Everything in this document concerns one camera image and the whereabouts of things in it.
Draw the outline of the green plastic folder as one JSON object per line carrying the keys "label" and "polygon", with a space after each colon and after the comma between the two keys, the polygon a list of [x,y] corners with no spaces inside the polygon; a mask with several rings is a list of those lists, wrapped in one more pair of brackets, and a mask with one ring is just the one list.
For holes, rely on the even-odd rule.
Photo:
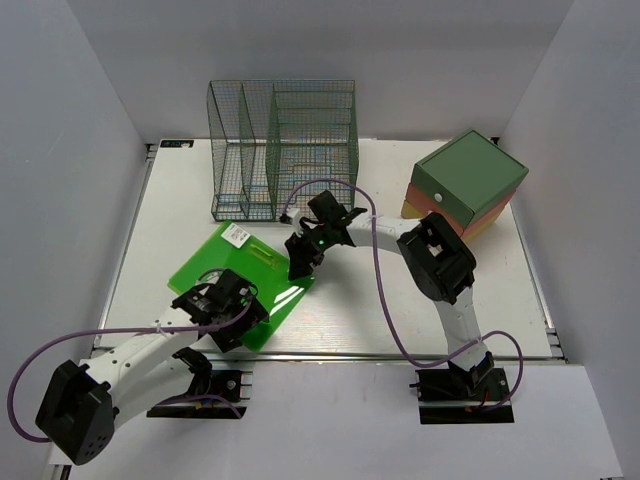
{"label": "green plastic folder", "polygon": [[315,278],[288,279],[289,259],[241,226],[226,220],[168,281],[183,294],[208,280],[216,269],[228,268],[257,287],[257,300],[269,320],[240,337],[252,352],[260,351],[313,285]]}

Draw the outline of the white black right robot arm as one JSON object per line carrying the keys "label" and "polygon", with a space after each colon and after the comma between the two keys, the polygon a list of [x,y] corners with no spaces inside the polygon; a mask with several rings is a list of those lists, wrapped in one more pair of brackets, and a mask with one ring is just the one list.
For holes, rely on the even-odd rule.
{"label": "white black right robot arm", "polygon": [[279,218],[293,227],[285,241],[288,279],[311,276],[325,251],[336,245],[370,247],[375,270],[381,250],[400,255],[418,290],[434,302],[438,312],[453,390],[466,399],[484,391],[494,361],[481,339],[473,306],[476,259],[446,218],[437,212],[410,220],[385,217],[373,208],[349,210],[328,190],[312,198],[308,206],[311,219],[293,207]]}

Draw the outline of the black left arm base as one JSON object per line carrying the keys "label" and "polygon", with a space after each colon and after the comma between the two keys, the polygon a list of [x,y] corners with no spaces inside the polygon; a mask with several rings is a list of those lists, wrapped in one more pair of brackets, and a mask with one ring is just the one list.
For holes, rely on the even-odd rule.
{"label": "black left arm base", "polygon": [[247,410],[252,377],[249,371],[214,366],[204,354],[191,348],[173,357],[192,374],[185,393],[163,401],[146,412],[147,418],[240,420]]}

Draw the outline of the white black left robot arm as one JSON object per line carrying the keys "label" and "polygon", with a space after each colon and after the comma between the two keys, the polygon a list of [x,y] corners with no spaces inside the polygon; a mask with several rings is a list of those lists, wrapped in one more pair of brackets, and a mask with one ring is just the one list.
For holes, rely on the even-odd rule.
{"label": "white black left robot arm", "polygon": [[75,465],[100,454],[116,430],[156,406],[224,401],[213,367],[194,349],[204,336],[227,352],[269,319],[256,286],[230,269],[175,298],[149,329],[107,353],[68,360],[52,374],[36,426]]}

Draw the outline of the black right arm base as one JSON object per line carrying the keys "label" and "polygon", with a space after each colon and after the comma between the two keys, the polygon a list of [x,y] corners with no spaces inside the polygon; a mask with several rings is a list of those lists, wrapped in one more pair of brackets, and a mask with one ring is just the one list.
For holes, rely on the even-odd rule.
{"label": "black right arm base", "polygon": [[416,380],[409,385],[418,399],[421,425],[476,425],[514,423],[511,401],[497,406],[509,393],[503,368],[494,368],[469,393],[454,383],[446,369],[417,370]]}

